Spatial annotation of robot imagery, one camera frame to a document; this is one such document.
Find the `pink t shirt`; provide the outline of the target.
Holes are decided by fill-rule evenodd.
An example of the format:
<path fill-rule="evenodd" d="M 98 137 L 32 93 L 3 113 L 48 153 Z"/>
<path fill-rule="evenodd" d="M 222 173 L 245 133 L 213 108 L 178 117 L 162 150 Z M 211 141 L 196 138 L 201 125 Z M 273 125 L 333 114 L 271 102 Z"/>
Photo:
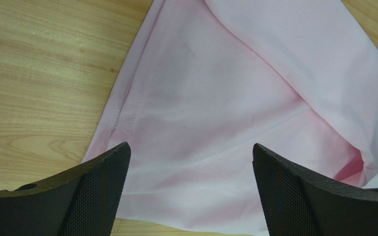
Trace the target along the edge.
<path fill-rule="evenodd" d="M 378 187 L 378 49 L 339 0 L 156 0 L 85 160 L 122 142 L 118 218 L 265 236 L 256 143 Z"/>

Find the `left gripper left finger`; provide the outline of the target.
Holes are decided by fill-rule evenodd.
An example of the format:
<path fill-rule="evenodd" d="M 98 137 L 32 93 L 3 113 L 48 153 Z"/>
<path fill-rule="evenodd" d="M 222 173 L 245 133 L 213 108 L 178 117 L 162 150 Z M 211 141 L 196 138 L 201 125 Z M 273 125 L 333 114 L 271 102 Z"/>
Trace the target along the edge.
<path fill-rule="evenodd" d="M 0 191 L 0 236 L 108 236 L 131 158 L 128 143 L 51 177 Z"/>

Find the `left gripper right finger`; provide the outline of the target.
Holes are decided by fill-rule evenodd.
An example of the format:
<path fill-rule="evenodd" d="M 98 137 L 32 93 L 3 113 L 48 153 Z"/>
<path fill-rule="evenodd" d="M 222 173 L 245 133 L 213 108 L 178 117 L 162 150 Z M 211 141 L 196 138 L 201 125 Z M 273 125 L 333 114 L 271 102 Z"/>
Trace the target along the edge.
<path fill-rule="evenodd" d="M 261 144 L 252 154 L 269 235 L 378 236 L 378 188 L 328 178 Z"/>

